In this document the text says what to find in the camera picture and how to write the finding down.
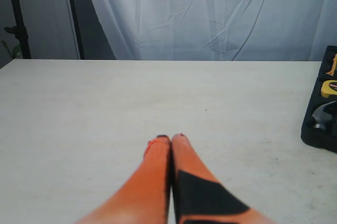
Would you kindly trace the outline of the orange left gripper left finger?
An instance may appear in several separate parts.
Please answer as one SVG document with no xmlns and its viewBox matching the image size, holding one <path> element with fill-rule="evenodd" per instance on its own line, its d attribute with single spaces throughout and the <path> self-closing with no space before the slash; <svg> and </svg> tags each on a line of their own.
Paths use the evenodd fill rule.
<svg viewBox="0 0 337 224">
<path fill-rule="evenodd" d="M 143 160 L 126 183 L 77 223 L 167 223 L 170 202 L 171 141 L 148 142 Z"/>
</svg>

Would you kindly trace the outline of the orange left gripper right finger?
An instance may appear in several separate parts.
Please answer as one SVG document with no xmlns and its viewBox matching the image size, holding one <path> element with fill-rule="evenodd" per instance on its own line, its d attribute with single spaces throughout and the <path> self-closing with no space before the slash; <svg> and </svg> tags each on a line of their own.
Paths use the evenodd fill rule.
<svg viewBox="0 0 337 224">
<path fill-rule="evenodd" d="M 184 134 L 172 138 L 176 223 L 273 223 L 230 193 L 208 170 Z"/>
</svg>

